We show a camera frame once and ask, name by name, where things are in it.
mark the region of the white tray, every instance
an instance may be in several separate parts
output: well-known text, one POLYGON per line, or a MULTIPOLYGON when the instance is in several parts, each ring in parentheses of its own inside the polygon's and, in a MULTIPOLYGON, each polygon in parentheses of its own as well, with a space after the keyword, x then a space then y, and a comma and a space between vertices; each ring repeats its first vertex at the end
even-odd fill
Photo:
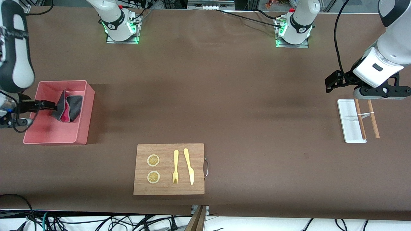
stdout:
POLYGON ((363 139, 358 121, 356 105, 353 99, 337 100, 342 133, 346 143, 366 143, 363 139))

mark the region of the black cable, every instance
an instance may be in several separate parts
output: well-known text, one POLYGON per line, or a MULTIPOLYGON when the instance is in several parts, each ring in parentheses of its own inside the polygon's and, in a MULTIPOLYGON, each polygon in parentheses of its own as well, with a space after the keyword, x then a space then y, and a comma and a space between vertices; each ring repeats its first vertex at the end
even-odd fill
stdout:
POLYGON ((363 231, 365 231, 365 228, 367 227, 368 220, 365 220, 364 226, 363 226, 363 231))
POLYGON ((21 226, 17 229, 17 231, 23 231, 24 230, 24 226, 27 222, 24 222, 23 224, 21 224, 21 226))
POLYGON ((174 216, 171 215, 170 230, 175 231, 178 229, 178 226, 175 224, 174 216))
POLYGON ((102 227, 103 227, 103 225, 108 221, 108 220, 110 220, 111 218, 113 218, 114 216, 110 216, 110 217, 108 217, 107 219, 105 219, 102 223, 100 223, 98 226, 97 226, 97 228, 95 229, 95 231, 99 231, 102 227))
POLYGON ((42 14, 45 14, 45 13, 49 13, 49 12, 51 11, 51 9, 53 8, 53 6, 54 6, 54 0, 51 0, 51 6, 50 6, 50 8, 49 8, 48 10, 46 10, 46 11, 44 11, 44 12, 41 12, 41 13, 26 14, 26 16, 30 16, 30 15, 42 15, 42 14))
MULTIPOLYGON (((129 219, 130 223, 125 222, 125 221, 121 221, 121 223, 128 224, 128 225, 131 225, 131 226, 133 226, 133 227, 134 227, 134 226, 135 226, 135 224, 133 224, 133 222, 131 221, 130 216, 128 216, 128 219, 129 219)), ((113 217, 113 220, 115 220, 115 221, 120 221, 120 219, 115 218, 115 217, 113 217)))
POLYGON ((254 9, 253 11, 260 12, 260 13, 262 13, 265 17, 270 18, 270 19, 275 19, 275 18, 276 18, 276 17, 272 17, 272 16, 266 14, 264 11, 259 10, 259 9, 254 9))
POLYGON ((53 219, 53 227, 54 227, 54 230, 57 230, 57 228, 55 227, 55 221, 56 221, 56 217, 53 219))
MULTIPOLYGON (((192 217, 192 216, 185 216, 185 215, 174 216, 174 218, 177 218, 177 217, 192 217)), ((160 222, 160 221, 164 221, 164 220, 169 220, 170 218, 171 218, 171 217, 164 217, 164 218, 159 218, 159 219, 155 219, 155 220, 149 221, 149 222, 147 222, 146 225, 144 225, 143 228, 139 229, 139 231, 143 231, 143 229, 145 229, 146 227, 149 227, 150 225, 152 225, 152 224, 154 224, 154 223, 157 223, 157 222, 160 222)))
POLYGON ((338 65, 339 65, 339 69, 342 72, 342 74, 344 74, 344 71, 342 69, 342 64, 341 64, 341 58, 339 56, 339 50, 338 50, 338 45, 337 45, 337 24, 338 24, 338 20, 339 17, 341 16, 342 11, 344 10, 344 7, 347 5, 348 1, 350 0, 346 0, 344 2, 344 4, 342 5, 341 9, 338 12, 337 15, 337 19, 335 20, 335 25, 334 25, 334 45, 335 45, 335 52, 337 53, 337 59, 338 59, 338 65))
POLYGON ((65 221, 60 221, 60 223, 64 223, 64 224, 86 224, 86 223, 102 222, 104 220, 86 221, 86 222, 65 222, 65 221))
POLYGON ((136 227, 134 227, 132 231, 138 229, 142 224, 146 223, 152 217, 154 217, 154 215, 146 215, 139 223, 136 224, 136 227))
POLYGON ((49 219, 46 217, 46 220, 45 220, 45 223, 44 223, 45 225, 46 225, 46 227, 48 227, 48 230, 50 230, 50 231, 52 231, 53 229, 51 228, 51 224, 50 224, 50 221, 49 221, 49 219))
POLYGON ((25 133, 30 127, 31 127, 31 125, 33 125, 33 123, 34 123, 34 121, 36 120, 36 118, 37 118, 37 116, 39 115, 39 111, 40 111, 40 107, 41 107, 41 105, 39 104, 39 106, 38 106, 38 108, 37 108, 37 111, 36 111, 36 113, 34 114, 34 117, 33 117, 33 120, 32 120, 32 122, 31 122, 31 124, 29 124, 23 131, 20 131, 20 130, 18 130, 17 128, 16 128, 16 120, 18 120, 18 115, 20 114, 19 112, 16 114, 16 118, 15 119, 13 119, 13 117, 12 117, 12 125, 13 125, 13 129, 17 132, 17 133, 25 133))
POLYGON ((137 16, 134 17, 134 18, 131 18, 131 20, 134 20, 134 19, 140 17, 141 15, 143 15, 143 13, 144 13, 144 11, 145 11, 146 9, 147 9, 147 8, 144 8, 143 11, 142 11, 139 15, 137 15, 137 16))
POLYGON ((126 231, 128 231, 127 225, 125 225, 125 224, 120 224, 120 223, 118 223, 118 224, 126 227, 126 231))
POLYGON ((240 17, 240 18, 248 19, 248 20, 251 20, 251 21, 254 21, 254 22, 258 22, 258 23, 270 25, 270 26, 273 26, 273 27, 278 27, 278 28, 281 27, 280 25, 274 25, 274 24, 271 24, 271 23, 266 23, 266 22, 258 21, 258 20, 252 19, 252 18, 247 18, 247 17, 241 16, 241 15, 233 14, 233 13, 226 12, 226 11, 223 11, 223 10, 219 10, 219 9, 215 9, 215 10, 216 10, 216 11, 219 11, 219 12, 226 13, 226 14, 234 15, 234 16, 237 16, 237 17, 240 17))
POLYGON ((347 225, 345 224, 344 219, 340 219, 340 220, 342 221, 342 223, 343 223, 343 225, 344 225, 344 228, 345 228, 345 229, 342 229, 342 228, 341 228, 341 226, 338 224, 338 219, 334 219, 335 224, 337 225, 337 227, 338 227, 339 229, 341 229, 341 231, 348 231, 348 229, 347 229, 347 225))
MULTIPOLYGON (((18 194, 2 194, 2 195, 0 195, 0 198, 2 198, 4 196, 14 196, 14 197, 18 197, 18 198, 24 200, 24 202, 26 202, 27 206, 30 208, 30 212, 31 212, 31 215, 33 216, 33 219, 36 220, 36 217, 34 216, 33 207, 31 206, 30 202, 28 202, 28 200, 25 197, 23 197, 22 195, 18 195, 18 194)), ((37 225, 35 224, 34 225, 34 231, 36 231, 36 230, 37 230, 37 225)))
POLYGON ((134 3, 128 3, 128 2, 126 2, 126 1, 124 1, 124 0, 116 0, 116 1, 119 1, 119 2, 124 2, 124 3, 127 3, 128 5, 131 5, 131 4, 133 4, 133 5, 135 5, 136 7, 138 7, 138 5, 137 5, 137 3, 135 3, 134 1, 134 3))
POLYGON ((305 225, 305 228, 302 231, 307 231, 309 225, 311 224, 312 220, 314 220, 314 218, 311 218, 308 223, 305 225))
POLYGON ((125 217, 121 218, 120 220, 117 220, 117 222, 116 222, 115 224, 114 224, 113 219, 112 219, 112 221, 111 221, 112 227, 109 229, 109 231, 112 231, 113 228, 114 228, 114 226, 116 226, 117 224, 120 224, 120 222, 121 222, 122 220, 126 219, 127 217, 129 217, 129 216, 125 216, 125 217))

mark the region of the wooden fork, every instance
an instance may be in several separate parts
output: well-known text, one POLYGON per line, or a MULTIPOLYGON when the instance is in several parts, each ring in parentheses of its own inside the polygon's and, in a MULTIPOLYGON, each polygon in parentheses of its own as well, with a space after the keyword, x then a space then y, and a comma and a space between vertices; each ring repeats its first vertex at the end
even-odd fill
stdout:
POLYGON ((177 184, 177 183, 178 183, 177 164, 178 164, 178 150, 174 150, 174 173, 173 173, 173 184, 177 184))

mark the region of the lemon slice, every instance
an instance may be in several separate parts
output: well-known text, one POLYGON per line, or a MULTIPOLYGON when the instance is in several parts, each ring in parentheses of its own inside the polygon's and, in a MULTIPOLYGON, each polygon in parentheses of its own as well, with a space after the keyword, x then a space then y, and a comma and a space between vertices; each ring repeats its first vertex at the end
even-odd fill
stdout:
POLYGON ((160 180, 160 173, 158 173, 157 171, 151 171, 147 175, 147 180, 152 184, 157 183, 160 180))
POLYGON ((158 157, 156 154, 150 155, 147 158, 147 164, 151 167, 157 166, 158 163, 160 163, 160 157, 158 157))

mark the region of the pink plastic bin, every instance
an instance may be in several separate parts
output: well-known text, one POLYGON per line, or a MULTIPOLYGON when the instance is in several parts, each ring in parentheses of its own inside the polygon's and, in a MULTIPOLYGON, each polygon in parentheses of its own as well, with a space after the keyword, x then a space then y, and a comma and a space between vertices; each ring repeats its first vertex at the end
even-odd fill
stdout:
MULTIPOLYGON (((64 89, 67 89, 69 95, 83 96, 81 111, 76 120, 63 123, 51 115, 52 111, 40 111, 33 125, 26 131, 23 143, 40 145, 80 145, 87 143, 95 93, 87 81, 41 81, 37 87, 35 99, 57 103, 64 89)), ((34 118, 34 115, 34 113, 31 113, 30 118, 34 118)))

